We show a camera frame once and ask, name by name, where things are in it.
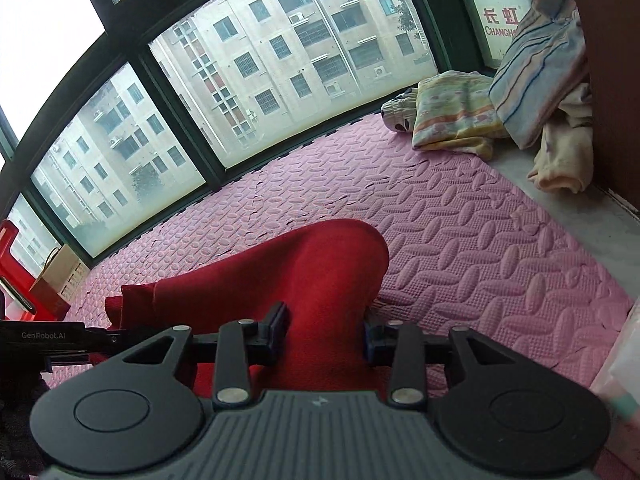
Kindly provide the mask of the red embroidered garment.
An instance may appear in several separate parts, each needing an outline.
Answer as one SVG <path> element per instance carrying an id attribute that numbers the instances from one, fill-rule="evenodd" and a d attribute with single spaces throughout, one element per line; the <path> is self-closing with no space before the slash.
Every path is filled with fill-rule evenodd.
<path id="1" fill-rule="evenodd" d="M 276 366 L 250 368 L 255 392 L 381 392 L 384 370 L 363 357 L 363 318 L 389 261 L 384 238 L 366 222 L 323 221 L 186 274 L 124 285 L 105 312 L 115 330 L 186 324 L 209 334 L 260 320 L 282 301 L 291 313 L 284 351 Z"/>

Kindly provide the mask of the brown cardboard box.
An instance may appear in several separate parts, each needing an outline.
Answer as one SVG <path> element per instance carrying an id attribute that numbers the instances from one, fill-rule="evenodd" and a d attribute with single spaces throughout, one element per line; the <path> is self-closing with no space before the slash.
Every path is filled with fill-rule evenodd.
<path id="1" fill-rule="evenodd" d="M 51 252 L 29 292 L 35 300 L 36 321 L 62 321 L 90 269 L 72 248 L 64 245 Z"/>

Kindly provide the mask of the red plastic stool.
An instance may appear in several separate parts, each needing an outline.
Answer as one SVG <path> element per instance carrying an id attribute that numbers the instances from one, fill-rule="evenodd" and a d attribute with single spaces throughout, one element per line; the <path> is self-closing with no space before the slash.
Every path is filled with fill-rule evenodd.
<path id="1" fill-rule="evenodd" d="M 11 220 L 1 221 L 1 283 L 22 306 L 21 321 L 33 321 L 36 307 L 32 302 L 30 288 L 35 278 L 12 255 L 11 246 L 15 242 L 18 229 Z"/>

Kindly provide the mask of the pink foam floor mat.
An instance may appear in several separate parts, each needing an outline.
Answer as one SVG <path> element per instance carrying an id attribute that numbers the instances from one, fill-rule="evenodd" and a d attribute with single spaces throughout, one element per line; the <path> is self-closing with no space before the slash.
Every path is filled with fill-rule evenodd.
<path id="1" fill-rule="evenodd" d="M 380 232 L 375 305 L 430 333 L 469 323 L 589 386 L 632 301 L 550 214 L 472 155 L 413 151 L 370 115 L 175 214 L 96 266 L 68 318 L 105 326 L 104 301 L 331 219 Z"/>

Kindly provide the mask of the white patterned small cloth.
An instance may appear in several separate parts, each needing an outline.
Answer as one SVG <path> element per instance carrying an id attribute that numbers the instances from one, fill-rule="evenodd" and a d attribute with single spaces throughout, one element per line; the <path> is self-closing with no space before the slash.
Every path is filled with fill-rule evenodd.
<path id="1" fill-rule="evenodd" d="M 397 133 L 412 133 L 416 123 L 416 99 L 418 89 L 408 88 L 381 106 L 385 127 Z"/>

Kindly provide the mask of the yellow floral folded cloth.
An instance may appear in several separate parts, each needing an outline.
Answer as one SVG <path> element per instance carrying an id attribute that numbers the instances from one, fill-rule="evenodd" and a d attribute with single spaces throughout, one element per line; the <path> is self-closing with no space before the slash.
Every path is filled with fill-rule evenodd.
<path id="1" fill-rule="evenodd" d="M 509 135 L 488 96 L 492 79 L 447 70 L 418 84 L 415 151 L 450 151 L 489 160 L 494 141 Z"/>

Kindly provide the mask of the cream folded cloth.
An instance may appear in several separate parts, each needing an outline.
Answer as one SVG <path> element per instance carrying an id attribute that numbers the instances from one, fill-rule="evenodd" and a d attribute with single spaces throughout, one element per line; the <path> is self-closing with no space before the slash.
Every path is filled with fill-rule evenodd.
<path id="1" fill-rule="evenodd" d="M 583 81 L 544 124 L 527 179 L 542 192 L 584 192 L 593 176 L 592 93 Z"/>

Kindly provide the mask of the blue striped folded cloth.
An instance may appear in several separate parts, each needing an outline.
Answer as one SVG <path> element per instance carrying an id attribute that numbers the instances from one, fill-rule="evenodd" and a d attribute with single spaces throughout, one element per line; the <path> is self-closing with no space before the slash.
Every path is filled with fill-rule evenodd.
<path id="1" fill-rule="evenodd" d="M 529 148 L 558 105 L 586 76 L 576 0 L 530 0 L 488 90 L 506 133 Z"/>

